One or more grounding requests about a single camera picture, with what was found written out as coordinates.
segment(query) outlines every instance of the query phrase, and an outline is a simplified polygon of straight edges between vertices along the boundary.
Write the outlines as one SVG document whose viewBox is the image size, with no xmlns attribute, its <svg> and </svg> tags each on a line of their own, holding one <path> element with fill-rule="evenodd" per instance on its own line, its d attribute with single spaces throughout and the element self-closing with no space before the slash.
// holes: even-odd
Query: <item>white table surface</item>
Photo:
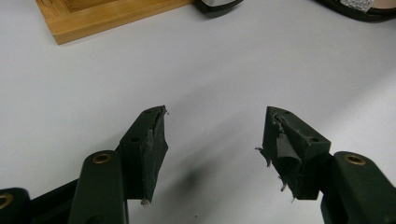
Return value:
<svg viewBox="0 0 396 224">
<path fill-rule="evenodd" d="M 31 198 L 115 149 L 166 105 L 169 151 L 131 223 L 322 223 L 255 147 L 265 108 L 288 109 L 396 184 L 396 20 L 365 23 L 312 0 L 249 0 L 209 19 L 186 6 L 58 46 L 34 0 L 0 2 L 0 189 Z"/>
</svg>

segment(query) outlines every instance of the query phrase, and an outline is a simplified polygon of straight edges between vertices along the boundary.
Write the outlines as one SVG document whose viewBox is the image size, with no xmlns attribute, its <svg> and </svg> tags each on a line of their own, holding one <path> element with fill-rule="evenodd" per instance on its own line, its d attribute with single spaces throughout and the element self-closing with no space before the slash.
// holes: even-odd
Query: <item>black plastic part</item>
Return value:
<svg viewBox="0 0 396 224">
<path fill-rule="evenodd" d="M 25 224 L 30 223 L 30 198 L 25 189 L 0 190 L 0 223 Z"/>
<path fill-rule="evenodd" d="M 325 224 L 347 224 L 348 217 L 341 199 L 329 200 L 323 196 L 320 204 L 323 221 Z"/>
<path fill-rule="evenodd" d="M 318 165 L 329 158 L 331 142 L 291 112 L 267 107 L 261 154 L 275 166 L 299 200 L 318 197 Z"/>
<path fill-rule="evenodd" d="M 230 8 L 238 5 L 241 2 L 243 2 L 243 0 L 235 0 L 235 1 L 231 2 L 231 3 L 225 4 L 225 5 L 221 5 L 221 6 L 217 6 L 217 7 L 208 6 L 202 0 L 195 0 L 194 4 L 196 5 L 196 7 L 198 7 L 198 9 L 200 9 L 200 11 L 202 11 L 204 13 L 210 13 L 210 12 L 219 12 L 219 11 L 222 11 L 222 10 L 230 9 Z"/>
<path fill-rule="evenodd" d="M 328 7 L 344 16 L 357 21 L 380 22 L 396 18 L 396 8 L 378 9 L 370 8 L 367 12 L 344 6 L 339 0 L 316 0 L 320 4 Z"/>
<path fill-rule="evenodd" d="M 371 160 L 351 152 L 337 152 L 332 176 L 348 224 L 396 223 L 396 188 Z"/>
<path fill-rule="evenodd" d="M 121 163 L 115 151 L 85 159 L 68 224 L 126 224 Z"/>
<path fill-rule="evenodd" d="M 74 180 L 33 199 L 33 224 L 67 223 L 77 183 L 78 180 Z"/>
<path fill-rule="evenodd" d="M 164 136 L 165 106 L 143 111 L 120 140 L 122 174 L 127 199 L 152 201 L 168 145 Z"/>
</svg>

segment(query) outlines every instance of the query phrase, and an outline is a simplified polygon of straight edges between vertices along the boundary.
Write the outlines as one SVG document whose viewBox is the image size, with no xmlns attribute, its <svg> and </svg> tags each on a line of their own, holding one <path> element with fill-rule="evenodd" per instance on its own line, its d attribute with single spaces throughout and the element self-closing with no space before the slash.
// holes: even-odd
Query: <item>wooden tray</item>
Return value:
<svg viewBox="0 0 396 224">
<path fill-rule="evenodd" d="M 193 0 L 35 1 L 59 45 L 193 2 Z"/>
</svg>

